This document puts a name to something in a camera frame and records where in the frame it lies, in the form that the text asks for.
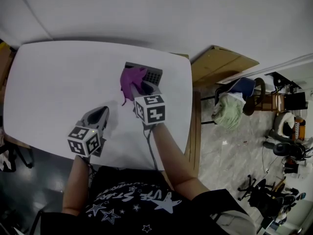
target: white table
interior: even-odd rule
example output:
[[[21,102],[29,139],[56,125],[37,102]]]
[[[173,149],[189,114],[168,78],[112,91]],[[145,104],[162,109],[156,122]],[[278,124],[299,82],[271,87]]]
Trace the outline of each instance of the white table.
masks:
[[[184,152],[191,118],[192,80],[188,59],[157,50],[101,42],[59,41],[20,47],[7,81],[6,134],[38,149],[73,159],[67,135],[87,111],[107,105],[108,140],[93,164],[153,169],[140,119],[131,101],[122,106],[120,76],[125,63],[163,70],[166,125]],[[158,168],[163,169],[153,137]]]

